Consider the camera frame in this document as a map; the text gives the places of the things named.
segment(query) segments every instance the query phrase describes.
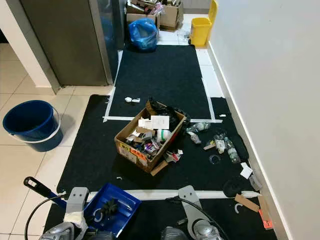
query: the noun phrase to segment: white wall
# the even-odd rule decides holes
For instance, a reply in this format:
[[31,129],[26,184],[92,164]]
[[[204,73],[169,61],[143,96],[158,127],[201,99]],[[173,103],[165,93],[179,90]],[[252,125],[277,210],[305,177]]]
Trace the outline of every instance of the white wall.
[[319,238],[320,1],[220,0],[210,45],[289,239]]
[[[15,6],[18,9],[20,3],[16,2]],[[21,14],[25,15],[23,9],[21,8]],[[7,38],[14,52],[20,59],[25,70],[28,72],[33,82],[37,87],[51,88],[51,84],[46,77],[43,69],[38,63],[33,51],[31,50],[24,34],[33,33],[29,21],[23,22],[21,25],[25,32],[22,32],[19,27],[14,15],[12,14],[6,0],[0,0],[0,29]]]

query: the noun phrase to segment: open cardboard box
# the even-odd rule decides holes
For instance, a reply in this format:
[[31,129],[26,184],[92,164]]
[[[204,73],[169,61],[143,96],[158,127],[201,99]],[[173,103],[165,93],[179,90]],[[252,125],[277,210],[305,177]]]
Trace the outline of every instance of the open cardboard box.
[[169,139],[165,141],[165,143],[162,145],[162,147],[159,149],[157,154],[152,158],[150,161],[147,159],[146,155],[144,155],[142,152],[136,150],[132,146],[125,143],[126,137],[128,137],[132,132],[137,128],[138,126],[138,120],[143,117],[144,119],[147,119],[150,117],[148,111],[146,108],[144,108],[139,114],[128,123],[122,129],[115,137],[115,147],[117,152],[124,156],[126,159],[130,160],[132,163],[137,165],[139,168],[143,169],[145,172],[150,173],[152,169],[157,165],[159,160],[161,159],[162,155],[166,152],[167,148],[170,146],[170,144],[174,141],[176,136],[178,135],[179,131],[181,130],[181,127],[183,125],[183,122],[186,120],[186,117],[177,112],[176,114],[178,118],[180,119],[179,124],[176,126],[174,131],[172,132],[172,135]]
[[178,24],[184,21],[184,4],[179,6],[164,5],[164,14],[161,14],[160,27],[162,29],[175,30]]

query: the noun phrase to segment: baseboard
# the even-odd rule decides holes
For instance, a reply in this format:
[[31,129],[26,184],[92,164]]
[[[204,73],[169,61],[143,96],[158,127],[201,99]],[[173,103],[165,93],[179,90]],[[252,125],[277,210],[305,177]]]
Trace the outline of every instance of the baseboard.
[[279,240],[289,240],[289,239],[291,240],[293,238],[291,236],[287,222],[284,218],[280,205],[270,185],[268,177],[266,176],[265,171],[261,165],[258,154],[255,151],[254,144],[252,143],[252,140],[248,134],[247,128],[242,120],[241,114],[238,111],[233,95],[229,89],[228,83],[226,82],[226,79],[223,75],[219,62],[216,59],[214,49],[210,42],[208,42],[207,50],[208,50],[209,57],[212,61],[217,79],[222,88],[222,93],[224,94],[225,99],[230,108],[230,112],[232,114],[232,118],[234,120],[236,129],[238,133],[241,135],[241,137],[243,138],[243,141],[247,147],[247,150],[250,156],[249,157],[250,166],[253,169],[253,172],[255,173],[256,177],[262,184],[262,189],[260,192],[265,197],[265,200],[268,204],[269,214],[272,219],[273,229],[275,231],[275,234]]

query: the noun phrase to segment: refrigerator door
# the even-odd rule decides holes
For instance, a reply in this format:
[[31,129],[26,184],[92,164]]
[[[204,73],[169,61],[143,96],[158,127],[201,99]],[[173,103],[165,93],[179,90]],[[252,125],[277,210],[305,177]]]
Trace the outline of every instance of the refrigerator door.
[[118,69],[112,0],[89,0],[92,20],[108,84],[113,84]]
[[107,85],[88,0],[20,2],[61,85]]

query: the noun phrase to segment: black cable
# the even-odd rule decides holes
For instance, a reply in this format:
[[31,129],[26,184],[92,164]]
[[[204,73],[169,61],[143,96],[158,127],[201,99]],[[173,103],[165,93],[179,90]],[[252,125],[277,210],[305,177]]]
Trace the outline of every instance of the black cable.
[[46,202],[49,202],[53,199],[59,199],[59,198],[62,198],[64,197],[65,195],[59,195],[59,196],[54,196],[54,197],[50,197],[42,202],[40,202],[34,209],[33,211],[31,212],[28,220],[26,221],[26,224],[25,224],[25,228],[24,228],[24,240],[28,240],[28,227],[29,227],[29,223],[30,223],[30,220],[32,218],[32,216],[35,214],[35,212],[37,211],[37,209],[42,205],[42,204],[45,204]]
[[183,199],[180,197],[168,197],[165,200],[172,202],[172,203],[177,202],[177,201],[178,202],[185,202],[185,203],[191,205],[192,207],[196,208],[201,213],[203,213],[214,225],[217,226],[217,228],[221,231],[221,233],[223,233],[225,240],[230,240],[230,238],[228,237],[226,232],[223,230],[223,228],[209,214],[207,214],[201,207],[199,207],[198,205],[196,205],[192,201],[189,201],[189,200],[186,200],[186,199]]

